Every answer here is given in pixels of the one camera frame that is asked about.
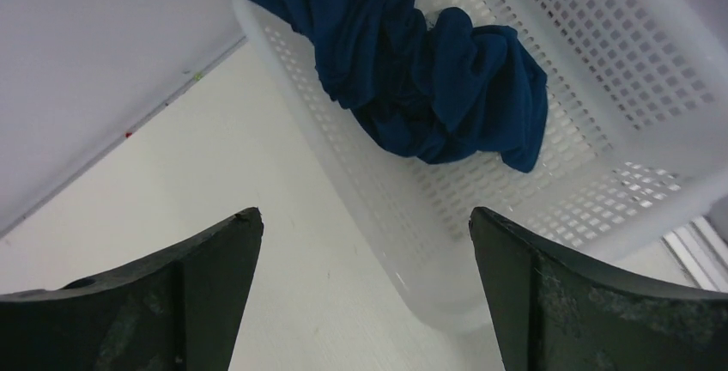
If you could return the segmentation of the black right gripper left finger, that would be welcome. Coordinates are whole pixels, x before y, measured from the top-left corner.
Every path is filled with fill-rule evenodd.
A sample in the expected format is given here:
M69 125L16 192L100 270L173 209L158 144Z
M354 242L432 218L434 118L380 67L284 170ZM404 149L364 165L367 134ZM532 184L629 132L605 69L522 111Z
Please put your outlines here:
M248 208L61 289L3 295L2 369L228 369L263 233Z

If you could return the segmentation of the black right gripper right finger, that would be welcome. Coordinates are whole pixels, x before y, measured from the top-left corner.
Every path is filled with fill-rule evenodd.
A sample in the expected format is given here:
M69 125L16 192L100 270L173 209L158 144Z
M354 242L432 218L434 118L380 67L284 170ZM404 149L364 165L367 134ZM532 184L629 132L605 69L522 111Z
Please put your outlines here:
M469 229L505 369L726 369L726 294L625 271L485 207Z

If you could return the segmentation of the blue t-shirt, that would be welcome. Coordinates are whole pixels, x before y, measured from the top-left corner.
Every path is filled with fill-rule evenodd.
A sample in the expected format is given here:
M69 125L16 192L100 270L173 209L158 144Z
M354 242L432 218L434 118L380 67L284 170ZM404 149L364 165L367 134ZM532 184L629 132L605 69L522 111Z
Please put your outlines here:
M313 45L324 91L384 150L428 164L498 153L537 164L547 76L507 26L459 8L434 22L416 0L250 0Z

